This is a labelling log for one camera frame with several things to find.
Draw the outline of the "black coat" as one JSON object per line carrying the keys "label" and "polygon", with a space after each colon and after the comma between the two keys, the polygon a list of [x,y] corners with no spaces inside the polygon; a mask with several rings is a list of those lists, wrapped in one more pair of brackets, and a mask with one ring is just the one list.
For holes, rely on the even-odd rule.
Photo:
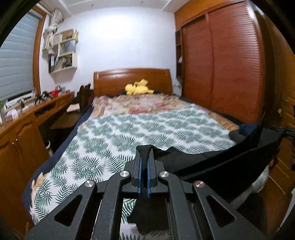
{"label": "black coat", "polygon": [[168,220],[164,201],[150,200],[147,190],[148,152],[153,148],[154,159],[162,162],[167,172],[182,181],[203,181],[242,214],[251,224],[263,231],[266,213],[263,200],[254,196],[268,179],[268,165],[277,156],[282,142],[280,128],[264,129],[257,125],[246,138],[227,150],[188,154],[170,147],[161,150],[153,145],[143,147],[141,197],[136,201],[129,224],[135,224],[140,234],[167,230]]}

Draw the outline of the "green leaf print bedsheet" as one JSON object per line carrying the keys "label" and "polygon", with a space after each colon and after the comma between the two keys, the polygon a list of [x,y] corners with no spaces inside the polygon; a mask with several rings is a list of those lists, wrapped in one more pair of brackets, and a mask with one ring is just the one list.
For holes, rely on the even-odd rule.
{"label": "green leaf print bedsheet", "polygon": [[38,224],[88,179],[106,181],[122,171],[139,145],[196,154],[234,144],[229,131],[196,104],[155,114],[87,117],[41,168],[44,179],[32,192],[29,214]]}

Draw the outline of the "blue folded garment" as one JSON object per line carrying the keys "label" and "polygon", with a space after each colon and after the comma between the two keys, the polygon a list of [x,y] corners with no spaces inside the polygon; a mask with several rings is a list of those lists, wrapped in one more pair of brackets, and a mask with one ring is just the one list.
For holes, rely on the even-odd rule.
{"label": "blue folded garment", "polygon": [[255,130],[257,124],[241,124],[239,127],[239,134],[248,136],[253,130]]}

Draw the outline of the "grey folded garment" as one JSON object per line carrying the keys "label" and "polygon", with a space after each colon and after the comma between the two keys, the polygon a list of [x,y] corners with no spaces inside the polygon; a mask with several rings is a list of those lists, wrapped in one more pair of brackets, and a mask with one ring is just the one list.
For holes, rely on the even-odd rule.
{"label": "grey folded garment", "polygon": [[228,136],[230,140],[234,141],[236,144],[241,143],[246,138],[244,135],[240,134],[239,129],[230,131]]}

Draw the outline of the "floral quilt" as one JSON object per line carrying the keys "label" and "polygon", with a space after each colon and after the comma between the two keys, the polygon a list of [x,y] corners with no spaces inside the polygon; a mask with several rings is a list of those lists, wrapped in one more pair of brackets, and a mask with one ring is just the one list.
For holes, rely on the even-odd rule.
{"label": "floral quilt", "polygon": [[189,102],[180,100],[180,97],[177,95],[165,95],[163,93],[119,95],[118,97],[103,95],[93,99],[93,112],[91,116],[154,114],[157,112],[180,110],[189,105]]}

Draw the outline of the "yellow plush toy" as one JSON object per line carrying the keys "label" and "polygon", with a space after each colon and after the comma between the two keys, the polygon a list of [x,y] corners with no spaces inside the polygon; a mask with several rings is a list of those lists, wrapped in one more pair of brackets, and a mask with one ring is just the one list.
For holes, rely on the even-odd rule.
{"label": "yellow plush toy", "polygon": [[144,95],[153,94],[154,90],[148,88],[148,81],[142,79],[141,81],[136,81],[133,84],[129,83],[125,86],[125,92],[127,95]]}

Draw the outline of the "dark wooden chair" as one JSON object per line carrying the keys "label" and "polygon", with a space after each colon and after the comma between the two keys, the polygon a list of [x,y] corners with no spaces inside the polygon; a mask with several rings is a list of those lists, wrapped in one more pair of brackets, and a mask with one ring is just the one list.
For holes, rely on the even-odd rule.
{"label": "dark wooden chair", "polygon": [[81,85],[79,92],[77,94],[79,100],[79,110],[82,112],[84,108],[88,105],[89,97],[91,96],[90,90],[91,84]]}

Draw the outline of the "wooden headboard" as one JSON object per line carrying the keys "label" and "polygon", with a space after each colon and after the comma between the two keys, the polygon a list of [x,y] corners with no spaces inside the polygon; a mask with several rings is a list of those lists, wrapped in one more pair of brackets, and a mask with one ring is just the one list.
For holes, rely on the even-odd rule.
{"label": "wooden headboard", "polygon": [[160,68],[118,68],[93,73],[94,96],[115,96],[124,92],[125,86],[145,79],[147,86],[165,94],[173,93],[169,69]]}

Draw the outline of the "wooden louvered wardrobe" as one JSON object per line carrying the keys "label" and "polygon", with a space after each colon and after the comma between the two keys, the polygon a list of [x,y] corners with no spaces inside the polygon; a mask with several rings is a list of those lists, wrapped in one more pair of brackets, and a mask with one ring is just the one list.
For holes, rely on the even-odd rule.
{"label": "wooden louvered wardrobe", "polygon": [[247,124],[278,124],[275,54],[253,1],[189,1],[174,13],[182,96]]}

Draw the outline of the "red basket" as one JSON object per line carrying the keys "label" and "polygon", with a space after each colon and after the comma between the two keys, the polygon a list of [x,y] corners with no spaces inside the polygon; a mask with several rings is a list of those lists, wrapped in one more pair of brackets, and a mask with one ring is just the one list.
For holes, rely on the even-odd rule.
{"label": "red basket", "polygon": [[60,91],[59,90],[53,90],[51,92],[49,92],[49,94],[52,96],[52,97],[58,97]]}

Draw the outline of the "wooden desk cabinet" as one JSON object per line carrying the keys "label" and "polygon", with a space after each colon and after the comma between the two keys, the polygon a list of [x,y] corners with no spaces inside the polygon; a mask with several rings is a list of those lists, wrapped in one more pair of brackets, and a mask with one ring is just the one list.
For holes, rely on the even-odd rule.
{"label": "wooden desk cabinet", "polygon": [[22,193],[33,173],[49,158],[39,126],[74,98],[67,92],[21,112],[1,126],[1,217],[19,234],[32,221],[22,204]]}

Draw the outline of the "black horse figurine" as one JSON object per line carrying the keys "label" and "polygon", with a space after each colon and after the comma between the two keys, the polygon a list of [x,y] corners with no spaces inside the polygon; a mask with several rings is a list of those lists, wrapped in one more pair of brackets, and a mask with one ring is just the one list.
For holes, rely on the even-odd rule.
{"label": "black horse figurine", "polygon": [[53,96],[49,92],[46,92],[46,91],[42,92],[41,94],[36,93],[35,96],[36,96],[36,99],[34,101],[34,104],[45,102],[48,99],[51,100],[53,98]]}

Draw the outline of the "grey window blind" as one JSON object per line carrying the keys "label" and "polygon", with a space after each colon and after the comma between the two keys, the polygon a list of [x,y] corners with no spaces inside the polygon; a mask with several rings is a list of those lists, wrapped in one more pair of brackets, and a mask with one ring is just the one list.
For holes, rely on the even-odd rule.
{"label": "grey window blind", "polygon": [[0,96],[9,99],[32,91],[32,61],[37,28],[42,15],[31,9],[12,29],[0,51]]}

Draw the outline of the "tied white curtain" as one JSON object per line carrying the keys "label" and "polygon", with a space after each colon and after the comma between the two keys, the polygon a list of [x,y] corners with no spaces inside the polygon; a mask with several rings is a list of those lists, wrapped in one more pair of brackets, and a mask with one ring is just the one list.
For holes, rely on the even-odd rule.
{"label": "tied white curtain", "polygon": [[43,45],[43,51],[51,51],[53,49],[53,38],[58,31],[58,26],[63,22],[63,14],[61,10],[55,9],[51,15],[50,25],[45,29],[45,40]]}

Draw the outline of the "white wall shelf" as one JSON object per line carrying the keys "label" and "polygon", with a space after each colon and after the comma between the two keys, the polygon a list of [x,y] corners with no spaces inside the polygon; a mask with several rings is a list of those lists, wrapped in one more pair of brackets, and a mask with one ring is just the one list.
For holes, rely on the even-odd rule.
{"label": "white wall shelf", "polygon": [[77,69],[77,43],[79,32],[74,29],[53,34],[53,45],[48,51],[49,74]]}

